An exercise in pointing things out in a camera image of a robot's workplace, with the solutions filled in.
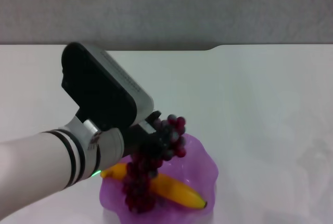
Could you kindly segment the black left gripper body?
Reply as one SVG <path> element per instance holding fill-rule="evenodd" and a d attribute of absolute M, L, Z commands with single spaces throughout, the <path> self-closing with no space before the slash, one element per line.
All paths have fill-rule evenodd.
<path fill-rule="evenodd" d="M 124 143 L 122 157 L 136 152 L 158 157 L 166 149 L 160 125 L 156 121 L 144 120 L 136 125 L 121 129 Z"/>

